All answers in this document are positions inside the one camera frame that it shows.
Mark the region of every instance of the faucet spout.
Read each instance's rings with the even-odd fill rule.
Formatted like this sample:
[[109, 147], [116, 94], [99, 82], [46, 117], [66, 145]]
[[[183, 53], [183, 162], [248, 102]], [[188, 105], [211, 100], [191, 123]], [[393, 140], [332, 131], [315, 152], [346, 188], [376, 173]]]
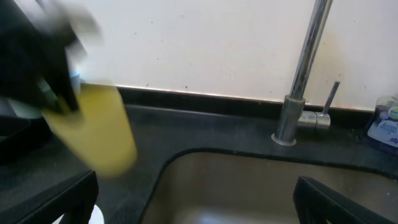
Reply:
[[303, 98], [305, 86], [310, 76], [312, 63], [317, 53], [332, 2], [333, 0], [315, 0], [292, 89], [290, 94], [285, 96], [279, 124], [275, 134], [272, 135], [273, 140], [278, 144], [286, 146], [295, 144], [294, 136], [305, 104], [305, 99]]

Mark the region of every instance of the soap bottle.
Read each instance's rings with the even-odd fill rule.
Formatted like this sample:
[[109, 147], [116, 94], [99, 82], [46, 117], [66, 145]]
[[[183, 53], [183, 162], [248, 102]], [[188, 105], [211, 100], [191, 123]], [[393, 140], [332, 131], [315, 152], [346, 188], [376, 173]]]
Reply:
[[364, 136], [371, 146], [398, 155], [398, 95], [377, 99]]

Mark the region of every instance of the stainless steel sink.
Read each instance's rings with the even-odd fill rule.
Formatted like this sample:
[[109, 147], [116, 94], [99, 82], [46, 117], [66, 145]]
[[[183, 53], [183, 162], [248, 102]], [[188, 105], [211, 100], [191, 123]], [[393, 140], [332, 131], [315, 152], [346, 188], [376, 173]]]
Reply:
[[142, 223], [299, 223], [293, 191], [301, 175], [398, 222], [396, 180], [347, 169], [198, 152], [166, 167]]

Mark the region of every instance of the wall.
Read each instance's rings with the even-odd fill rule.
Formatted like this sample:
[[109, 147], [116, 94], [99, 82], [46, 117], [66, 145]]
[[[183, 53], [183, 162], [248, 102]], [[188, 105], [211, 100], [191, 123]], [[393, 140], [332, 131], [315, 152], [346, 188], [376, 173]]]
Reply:
[[[88, 82], [282, 101], [314, 0], [74, 0], [101, 39], [80, 34]], [[397, 90], [398, 1], [335, 0], [305, 98], [373, 110]]]

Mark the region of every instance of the white round object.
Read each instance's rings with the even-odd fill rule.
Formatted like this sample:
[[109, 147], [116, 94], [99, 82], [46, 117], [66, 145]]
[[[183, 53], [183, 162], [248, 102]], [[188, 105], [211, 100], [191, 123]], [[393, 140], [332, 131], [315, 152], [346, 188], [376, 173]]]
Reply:
[[[57, 220], [55, 220], [52, 224], [59, 224], [63, 215], [61, 215]], [[104, 224], [104, 215], [101, 212], [101, 209], [97, 206], [94, 205], [94, 209], [91, 213], [91, 218], [88, 221], [88, 224]]]

